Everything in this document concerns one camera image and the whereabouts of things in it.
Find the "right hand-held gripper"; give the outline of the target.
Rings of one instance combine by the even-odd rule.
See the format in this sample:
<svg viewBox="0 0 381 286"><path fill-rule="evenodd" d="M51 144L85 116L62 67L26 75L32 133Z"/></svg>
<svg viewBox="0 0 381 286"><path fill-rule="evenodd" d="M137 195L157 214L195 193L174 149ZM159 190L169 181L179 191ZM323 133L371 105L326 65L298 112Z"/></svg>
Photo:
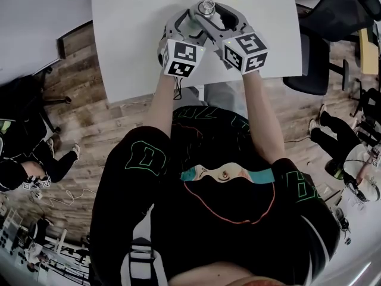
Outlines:
<svg viewBox="0 0 381 286"><path fill-rule="evenodd" d="M228 70L233 68L245 75L264 67L268 56L267 44L261 34L249 26L241 12L217 2L215 9L206 13L192 7L189 15L211 40L222 39L221 46L214 52ZM212 21L214 15L218 15L223 28Z"/></svg>

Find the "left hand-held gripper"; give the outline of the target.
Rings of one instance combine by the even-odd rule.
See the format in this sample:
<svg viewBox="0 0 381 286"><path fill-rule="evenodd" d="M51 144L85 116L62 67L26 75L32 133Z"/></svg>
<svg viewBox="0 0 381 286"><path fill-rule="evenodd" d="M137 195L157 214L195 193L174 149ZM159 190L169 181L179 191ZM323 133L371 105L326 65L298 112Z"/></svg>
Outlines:
<svg viewBox="0 0 381 286"><path fill-rule="evenodd" d="M163 52L163 72L167 76L189 77L199 66L207 34L200 28L189 29L186 38L179 29L183 20L189 15L189 9L181 10L166 22L164 36L167 38Z"/></svg>

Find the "green metal bottle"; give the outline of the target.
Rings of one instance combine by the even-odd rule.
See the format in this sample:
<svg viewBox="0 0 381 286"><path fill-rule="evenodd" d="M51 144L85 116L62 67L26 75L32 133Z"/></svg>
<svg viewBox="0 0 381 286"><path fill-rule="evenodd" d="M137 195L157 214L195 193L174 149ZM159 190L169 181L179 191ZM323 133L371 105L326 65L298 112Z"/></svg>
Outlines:
<svg viewBox="0 0 381 286"><path fill-rule="evenodd" d="M196 18L191 17L190 15L188 16L188 28L190 28L193 32L196 30L200 31L202 30L202 27L199 25L199 22Z"/></svg>

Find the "small metal cup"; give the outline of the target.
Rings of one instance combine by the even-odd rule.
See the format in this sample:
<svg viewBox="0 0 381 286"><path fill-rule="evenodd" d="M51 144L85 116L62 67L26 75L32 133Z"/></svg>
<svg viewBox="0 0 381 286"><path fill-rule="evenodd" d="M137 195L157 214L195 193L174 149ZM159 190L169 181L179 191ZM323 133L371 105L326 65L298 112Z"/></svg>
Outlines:
<svg viewBox="0 0 381 286"><path fill-rule="evenodd" d="M199 1L196 10L204 17L211 18L216 12L216 4L212 0Z"/></svg>

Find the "person's right forearm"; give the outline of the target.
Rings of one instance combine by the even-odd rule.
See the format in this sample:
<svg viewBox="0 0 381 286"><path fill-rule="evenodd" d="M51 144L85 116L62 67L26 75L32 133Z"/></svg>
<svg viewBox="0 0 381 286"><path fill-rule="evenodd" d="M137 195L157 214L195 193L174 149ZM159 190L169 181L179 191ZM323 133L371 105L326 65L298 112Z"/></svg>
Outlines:
<svg viewBox="0 0 381 286"><path fill-rule="evenodd" d="M259 72L243 75L243 85L252 142L259 155L273 164L285 157L285 142L280 123Z"/></svg>

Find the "person's left forearm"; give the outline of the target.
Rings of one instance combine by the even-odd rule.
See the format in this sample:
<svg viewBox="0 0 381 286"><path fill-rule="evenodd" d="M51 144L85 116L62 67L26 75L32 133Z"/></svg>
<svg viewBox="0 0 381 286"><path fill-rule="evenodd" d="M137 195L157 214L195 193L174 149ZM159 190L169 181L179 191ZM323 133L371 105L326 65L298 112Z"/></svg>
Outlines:
<svg viewBox="0 0 381 286"><path fill-rule="evenodd" d="M139 137L152 137L156 134L171 135L173 121L174 77L161 71L151 106L145 114L143 126L138 128Z"/></svg>

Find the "person's left hand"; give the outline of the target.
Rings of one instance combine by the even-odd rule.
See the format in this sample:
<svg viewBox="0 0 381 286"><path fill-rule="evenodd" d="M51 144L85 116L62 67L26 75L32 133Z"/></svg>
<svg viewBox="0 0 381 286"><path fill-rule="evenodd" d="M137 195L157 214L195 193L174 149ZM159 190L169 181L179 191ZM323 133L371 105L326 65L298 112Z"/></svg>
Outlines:
<svg viewBox="0 0 381 286"><path fill-rule="evenodd" d="M159 41L158 49L157 49L157 57L158 57L160 66L163 66L163 52L165 50L166 43L167 43L167 38L163 36L162 39Z"/></svg>

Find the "black mesh office chair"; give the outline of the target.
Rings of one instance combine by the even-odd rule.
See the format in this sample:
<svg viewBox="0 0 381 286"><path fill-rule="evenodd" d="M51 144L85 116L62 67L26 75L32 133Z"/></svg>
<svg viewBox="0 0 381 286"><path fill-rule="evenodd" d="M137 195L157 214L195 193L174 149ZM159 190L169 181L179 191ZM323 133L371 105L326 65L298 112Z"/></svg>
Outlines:
<svg viewBox="0 0 381 286"><path fill-rule="evenodd" d="M342 75L342 89L349 82L349 65L330 62L330 43L344 40L381 20L380 0L320 0L299 17L302 75L284 77L289 88L311 95L325 95L330 72Z"/></svg>

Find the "yellow wooden desk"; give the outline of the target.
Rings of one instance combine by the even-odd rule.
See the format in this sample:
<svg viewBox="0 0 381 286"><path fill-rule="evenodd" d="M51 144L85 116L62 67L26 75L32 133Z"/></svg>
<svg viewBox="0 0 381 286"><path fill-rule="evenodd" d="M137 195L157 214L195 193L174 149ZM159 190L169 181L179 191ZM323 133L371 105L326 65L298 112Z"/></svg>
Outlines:
<svg viewBox="0 0 381 286"><path fill-rule="evenodd" d="M362 74L379 73L379 33L377 26L358 31L360 40L360 69Z"/></svg>

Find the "person's black printed t-shirt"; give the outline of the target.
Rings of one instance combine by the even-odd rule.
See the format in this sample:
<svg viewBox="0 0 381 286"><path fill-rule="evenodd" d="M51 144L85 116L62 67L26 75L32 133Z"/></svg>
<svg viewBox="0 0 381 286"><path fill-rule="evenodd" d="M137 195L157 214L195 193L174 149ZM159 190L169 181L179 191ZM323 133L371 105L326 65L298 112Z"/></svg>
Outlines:
<svg viewBox="0 0 381 286"><path fill-rule="evenodd" d="M167 278L230 262L303 285L339 241L315 186L288 158L265 161L248 120L217 107L178 108L171 134L141 126L108 155L90 227L92 266L104 286L122 286L122 261L147 213Z"/></svg>

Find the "white frame work table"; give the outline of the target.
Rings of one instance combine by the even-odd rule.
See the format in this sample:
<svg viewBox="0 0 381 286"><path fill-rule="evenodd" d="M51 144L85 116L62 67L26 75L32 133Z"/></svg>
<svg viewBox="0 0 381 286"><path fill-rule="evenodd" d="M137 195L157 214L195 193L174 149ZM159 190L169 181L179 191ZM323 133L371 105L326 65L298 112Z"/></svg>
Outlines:
<svg viewBox="0 0 381 286"><path fill-rule="evenodd" d="M24 244L34 226L27 228L22 222L16 210L0 209L0 274L11 286L90 286L89 258L77 253L87 248L68 243L66 229L57 237L53 236L54 228L47 229L41 251L47 260L41 260L35 271L29 272Z"/></svg>

